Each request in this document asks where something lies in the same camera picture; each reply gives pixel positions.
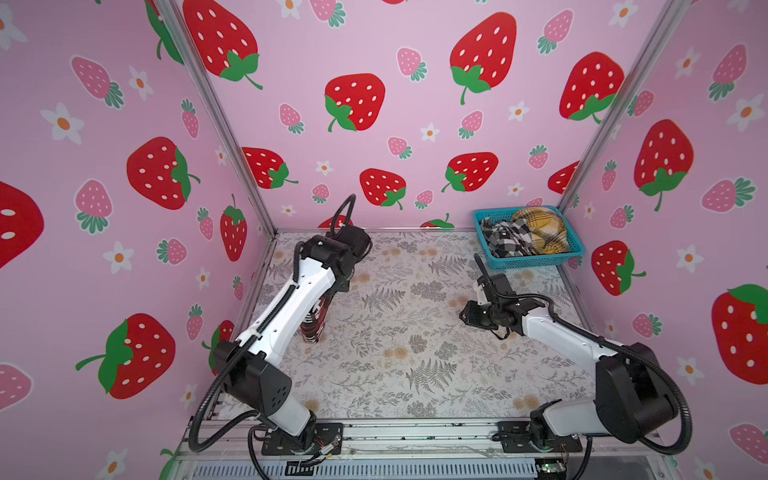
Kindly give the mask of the red black plaid shirt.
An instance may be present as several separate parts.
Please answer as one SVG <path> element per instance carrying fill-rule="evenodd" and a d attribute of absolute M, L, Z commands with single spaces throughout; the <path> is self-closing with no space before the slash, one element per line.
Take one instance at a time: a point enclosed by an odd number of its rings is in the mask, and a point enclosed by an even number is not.
<path fill-rule="evenodd" d="M 332 299 L 332 295 L 325 294 L 310 308 L 300 325 L 300 333 L 304 342 L 311 344 L 319 342 Z"/>

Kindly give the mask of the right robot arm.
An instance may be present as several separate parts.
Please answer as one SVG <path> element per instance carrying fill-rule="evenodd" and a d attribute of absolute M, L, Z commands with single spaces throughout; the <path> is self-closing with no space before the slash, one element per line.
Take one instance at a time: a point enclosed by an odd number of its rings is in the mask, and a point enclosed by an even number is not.
<path fill-rule="evenodd" d="M 693 417 L 680 387 L 642 343 L 624 345 L 561 318 L 553 299 L 518 294 L 503 274 L 478 278 L 476 299 L 459 317 L 470 327 L 502 330 L 548 345 L 595 381 L 585 399 L 551 401 L 530 415 L 526 439 L 546 451 L 560 438 L 608 436 L 640 443 L 662 455 L 685 451 L 693 438 Z"/>

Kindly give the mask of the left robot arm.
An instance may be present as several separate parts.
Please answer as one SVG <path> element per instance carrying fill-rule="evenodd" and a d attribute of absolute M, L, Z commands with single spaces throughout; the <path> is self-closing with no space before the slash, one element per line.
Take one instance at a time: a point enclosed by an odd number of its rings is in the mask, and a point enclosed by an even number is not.
<path fill-rule="evenodd" d="M 217 375 L 190 425 L 191 451 L 210 448 L 249 418 L 280 431 L 293 451 L 313 448 L 316 415 L 294 397 L 292 379 L 280 370 L 280 364 L 292 337 L 318 301 L 349 290 L 355 266 L 371 247 L 365 230 L 351 225 L 297 243 L 292 275 L 266 310 L 235 340 L 222 340 L 213 348 Z M 221 391 L 250 409 L 202 440 L 203 418 Z"/>

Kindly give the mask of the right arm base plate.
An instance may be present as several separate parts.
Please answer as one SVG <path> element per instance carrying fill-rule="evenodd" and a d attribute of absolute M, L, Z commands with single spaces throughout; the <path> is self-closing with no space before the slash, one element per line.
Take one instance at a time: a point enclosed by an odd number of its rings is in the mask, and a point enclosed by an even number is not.
<path fill-rule="evenodd" d="M 501 421 L 491 440 L 501 444 L 505 453 L 579 453 L 583 446 L 578 437 L 555 436 L 530 421 Z"/>

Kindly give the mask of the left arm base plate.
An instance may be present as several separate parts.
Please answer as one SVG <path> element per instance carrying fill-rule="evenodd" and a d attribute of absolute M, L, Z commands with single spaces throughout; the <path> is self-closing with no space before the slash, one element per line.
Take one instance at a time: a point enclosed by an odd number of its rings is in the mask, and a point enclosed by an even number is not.
<path fill-rule="evenodd" d="M 301 456 L 341 452 L 344 424 L 338 422 L 310 423 L 299 436 L 291 436 L 282 429 L 268 432 L 261 446 L 263 456 Z"/>

